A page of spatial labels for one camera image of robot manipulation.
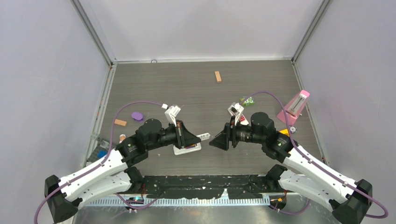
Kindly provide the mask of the small white remote control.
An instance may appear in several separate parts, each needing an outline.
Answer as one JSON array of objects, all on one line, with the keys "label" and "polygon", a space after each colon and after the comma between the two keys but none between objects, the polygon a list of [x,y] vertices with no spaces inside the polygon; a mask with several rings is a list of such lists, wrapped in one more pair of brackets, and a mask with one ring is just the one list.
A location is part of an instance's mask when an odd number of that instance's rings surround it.
[{"label": "small white remote control", "polygon": [[187,153],[192,153],[201,150],[201,144],[193,144],[190,146],[187,146],[185,148],[177,148],[176,146],[173,146],[174,150],[174,155],[182,155],[182,154],[187,154]]}]

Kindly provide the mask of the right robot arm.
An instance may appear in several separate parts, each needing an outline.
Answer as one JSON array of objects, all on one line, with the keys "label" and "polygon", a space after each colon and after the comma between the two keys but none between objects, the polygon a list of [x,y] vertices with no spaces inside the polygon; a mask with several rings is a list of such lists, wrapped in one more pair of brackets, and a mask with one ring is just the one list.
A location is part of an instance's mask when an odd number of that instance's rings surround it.
[{"label": "right robot arm", "polygon": [[372,184],[356,181],[325,165],[286,134],[276,130],[272,119],[264,112],[251,116],[250,125],[240,125],[235,118],[226,123],[223,131],[210,146],[227,151],[242,142],[262,145],[262,151],[277,160],[268,173],[267,187],[296,192],[328,209],[342,224],[359,224],[372,202]]}]

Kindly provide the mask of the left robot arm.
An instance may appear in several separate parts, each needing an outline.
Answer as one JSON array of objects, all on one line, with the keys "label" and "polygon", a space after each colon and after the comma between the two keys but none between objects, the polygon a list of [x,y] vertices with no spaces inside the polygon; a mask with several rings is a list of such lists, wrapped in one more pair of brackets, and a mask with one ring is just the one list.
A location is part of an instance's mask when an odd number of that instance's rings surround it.
[{"label": "left robot arm", "polygon": [[135,165],[146,159],[150,150],[172,145],[181,151],[197,151],[209,137],[208,133],[194,135],[181,120],[170,122],[167,128],[157,119],[146,120],[134,135],[92,164],[63,177],[46,178],[44,196],[53,223],[73,217],[79,209],[101,197],[140,192],[144,180]]}]

